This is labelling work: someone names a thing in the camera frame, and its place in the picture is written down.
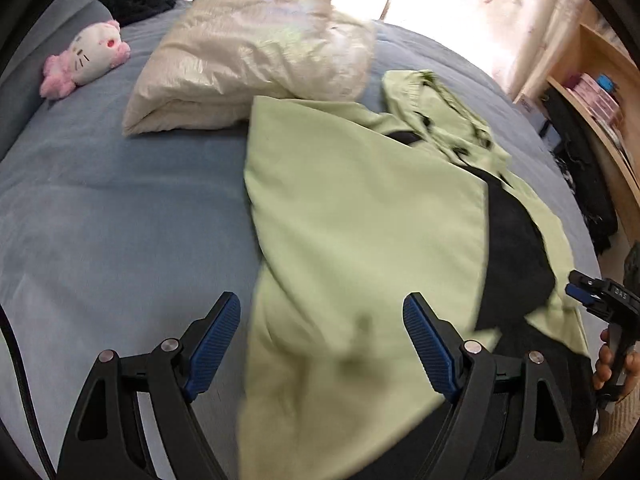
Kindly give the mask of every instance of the metal screw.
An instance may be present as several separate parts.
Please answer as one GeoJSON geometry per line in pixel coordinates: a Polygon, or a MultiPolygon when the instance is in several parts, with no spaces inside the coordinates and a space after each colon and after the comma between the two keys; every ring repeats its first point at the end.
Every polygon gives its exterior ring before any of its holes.
{"type": "Polygon", "coordinates": [[[179,344],[180,343],[178,343],[177,339],[165,339],[160,344],[160,348],[165,352],[173,352],[176,348],[178,348],[179,344]]]}
{"type": "Polygon", "coordinates": [[[542,364],[543,362],[545,362],[545,357],[538,352],[537,350],[534,350],[533,352],[529,352],[529,359],[531,362],[539,365],[542,364]]]}
{"type": "Polygon", "coordinates": [[[98,354],[98,361],[101,363],[108,363],[113,359],[113,350],[103,350],[98,354]]]}
{"type": "Polygon", "coordinates": [[[482,345],[478,341],[465,341],[465,350],[470,354],[479,354],[482,351],[482,345]]]}

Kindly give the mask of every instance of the blue gripper pad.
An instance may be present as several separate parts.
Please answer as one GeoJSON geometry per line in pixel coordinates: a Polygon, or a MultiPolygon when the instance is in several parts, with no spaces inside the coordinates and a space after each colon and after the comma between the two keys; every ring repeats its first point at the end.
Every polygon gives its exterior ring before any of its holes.
{"type": "Polygon", "coordinates": [[[239,323],[240,300],[230,294],[191,357],[189,378],[183,388],[187,402],[193,402],[211,386],[239,323]]]}
{"type": "Polygon", "coordinates": [[[574,300],[580,301],[584,306],[590,306],[595,303],[595,298],[586,290],[582,290],[579,286],[569,283],[564,288],[565,293],[568,296],[574,298],[574,300]]]}
{"type": "Polygon", "coordinates": [[[449,402],[455,402],[460,389],[455,380],[454,359],[412,296],[404,300],[402,320],[431,386],[449,402]]]}

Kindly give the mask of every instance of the curtain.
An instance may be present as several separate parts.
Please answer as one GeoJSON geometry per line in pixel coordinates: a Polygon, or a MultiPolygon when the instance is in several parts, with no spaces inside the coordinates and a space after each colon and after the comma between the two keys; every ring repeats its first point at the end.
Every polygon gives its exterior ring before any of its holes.
{"type": "MultiPolygon", "coordinates": [[[[516,99],[520,94],[536,97],[540,92],[547,73],[578,26],[582,3],[388,0],[384,21],[433,38],[459,53],[516,99]]],[[[340,0],[336,5],[359,17],[380,17],[380,4],[367,16],[360,0],[340,0]]]]}

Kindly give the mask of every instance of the wooden cabinet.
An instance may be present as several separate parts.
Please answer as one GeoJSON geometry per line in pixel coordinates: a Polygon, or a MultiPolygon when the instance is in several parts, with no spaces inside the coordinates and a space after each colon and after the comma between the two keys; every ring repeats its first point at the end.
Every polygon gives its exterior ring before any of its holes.
{"type": "Polygon", "coordinates": [[[625,54],[587,25],[580,25],[564,54],[552,68],[548,83],[584,117],[591,127],[590,145],[607,182],[620,232],[613,236],[612,248],[600,258],[605,277],[621,280],[628,247],[640,240],[640,71],[625,54]],[[617,96],[623,113],[620,134],[631,161],[627,161],[587,108],[562,86],[567,78],[587,73],[594,79],[607,75],[618,86],[617,96]]]}

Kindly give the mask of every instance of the human hand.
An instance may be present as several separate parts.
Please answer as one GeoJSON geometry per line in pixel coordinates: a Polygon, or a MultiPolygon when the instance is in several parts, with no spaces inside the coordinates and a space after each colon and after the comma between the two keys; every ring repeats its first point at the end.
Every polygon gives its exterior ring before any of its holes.
{"type": "MultiPolygon", "coordinates": [[[[613,352],[609,348],[609,330],[605,329],[600,334],[600,339],[606,344],[602,345],[598,354],[598,362],[596,362],[596,372],[593,375],[593,387],[596,390],[601,389],[611,378],[611,365],[613,364],[613,352]]],[[[622,391],[622,397],[624,399],[630,394],[640,381],[640,354],[638,352],[631,352],[626,356],[625,362],[626,369],[626,381],[625,387],[622,391]]]]}

